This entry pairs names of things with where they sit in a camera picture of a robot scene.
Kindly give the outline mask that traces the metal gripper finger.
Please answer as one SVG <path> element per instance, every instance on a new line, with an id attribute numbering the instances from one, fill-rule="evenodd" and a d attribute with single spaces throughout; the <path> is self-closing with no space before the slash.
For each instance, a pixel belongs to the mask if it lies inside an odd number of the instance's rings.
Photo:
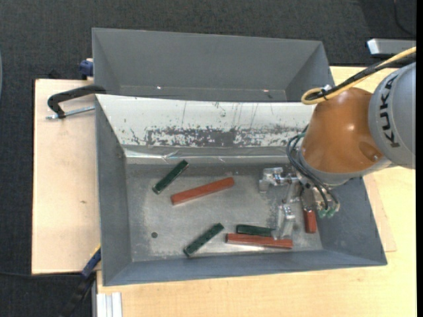
<path id="1" fill-rule="evenodd" d="M 265 193 L 269 187 L 287 186 L 291 184 L 291 177 L 282 167 L 265 168 L 262 178 L 258 181 L 259 192 Z"/>
<path id="2" fill-rule="evenodd" d="M 291 207 L 286 204 L 280 205 L 278 207 L 276 239 L 291 238 L 295 221 L 296 217 Z"/>

